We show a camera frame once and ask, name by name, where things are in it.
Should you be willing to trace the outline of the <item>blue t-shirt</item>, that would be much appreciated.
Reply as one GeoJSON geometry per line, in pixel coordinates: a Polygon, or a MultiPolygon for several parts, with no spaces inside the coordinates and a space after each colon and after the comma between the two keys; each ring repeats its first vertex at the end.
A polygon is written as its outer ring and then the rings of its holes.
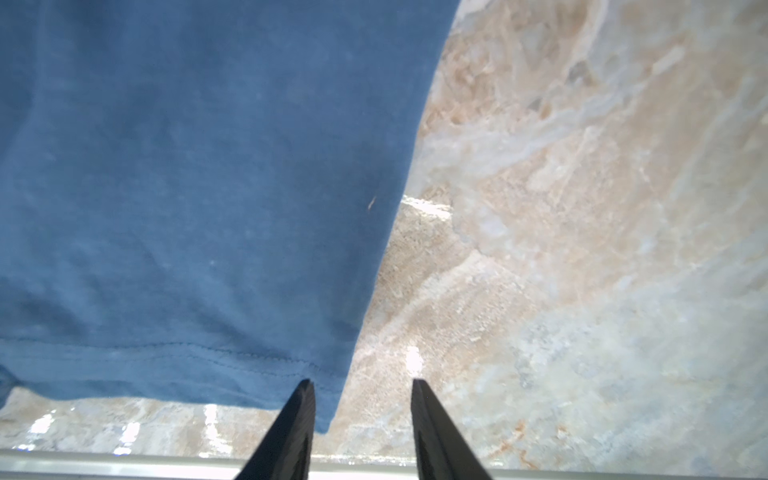
{"type": "Polygon", "coordinates": [[[335,416],[454,1],[5,1],[1,392],[335,416]]]}

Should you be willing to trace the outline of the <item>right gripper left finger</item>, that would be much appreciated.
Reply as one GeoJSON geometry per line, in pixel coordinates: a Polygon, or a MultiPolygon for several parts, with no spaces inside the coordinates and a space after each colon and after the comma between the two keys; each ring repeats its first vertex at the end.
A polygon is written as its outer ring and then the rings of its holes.
{"type": "Polygon", "coordinates": [[[314,385],[302,380],[236,480],[307,480],[315,431],[314,385]]]}

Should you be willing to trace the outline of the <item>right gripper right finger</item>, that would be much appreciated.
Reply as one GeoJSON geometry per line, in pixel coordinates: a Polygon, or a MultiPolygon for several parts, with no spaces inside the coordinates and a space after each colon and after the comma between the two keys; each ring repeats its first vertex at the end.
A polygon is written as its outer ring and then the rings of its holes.
{"type": "Polygon", "coordinates": [[[492,479],[423,379],[413,380],[411,415],[419,479],[492,479]]]}

